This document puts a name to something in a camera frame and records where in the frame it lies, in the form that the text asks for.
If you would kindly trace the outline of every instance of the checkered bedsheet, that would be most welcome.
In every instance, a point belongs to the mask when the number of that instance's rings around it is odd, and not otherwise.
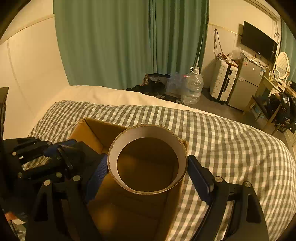
[[[160,106],[107,106],[89,102],[54,103],[29,136],[53,143],[69,138],[81,118],[134,126],[157,124],[167,127],[189,142],[193,154],[214,176],[241,184],[250,181],[266,219],[270,241],[276,240],[296,212],[295,162],[282,141],[251,126],[207,114]],[[46,163],[37,159],[24,169]],[[190,240],[204,217],[202,202],[186,174],[182,200],[170,233],[170,240]],[[225,234],[231,214],[229,202],[216,240]]]

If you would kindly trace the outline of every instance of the mini fridge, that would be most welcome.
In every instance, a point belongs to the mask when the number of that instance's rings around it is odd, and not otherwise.
[[[264,70],[255,63],[242,58],[234,87],[228,98],[228,105],[245,110],[252,95],[255,95],[261,82]]]

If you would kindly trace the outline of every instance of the oval mirror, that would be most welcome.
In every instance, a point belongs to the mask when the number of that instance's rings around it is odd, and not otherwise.
[[[286,78],[289,68],[289,59],[285,52],[281,52],[276,59],[276,70],[279,72],[279,78]]]

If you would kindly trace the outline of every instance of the wall-mounted tv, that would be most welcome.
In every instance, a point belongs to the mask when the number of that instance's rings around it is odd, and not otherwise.
[[[276,55],[277,43],[252,24],[244,22],[241,44],[273,62]]]

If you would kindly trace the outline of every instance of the white mirror frame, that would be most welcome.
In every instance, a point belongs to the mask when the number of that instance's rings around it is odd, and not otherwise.
[[[287,77],[287,73],[288,73],[288,71],[289,71],[289,59],[288,59],[288,56],[287,56],[287,54],[286,54],[285,52],[280,52],[280,54],[279,54],[279,55],[277,56],[277,58],[276,58],[276,63],[275,63],[275,69],[276,69],[277,71],[279,71],[279,70],[277,69],[277,60],[278,60],[278,58],[279,58],[281,55],[284,55],[284,57],[285,57],[286,60],[287,60],[287,70],[286,70],[286,73],[285,73],[283,76],[280,76],[280,77],[279,77],[280,80],[283,80],[283,79],[285,79],[285,78]]]

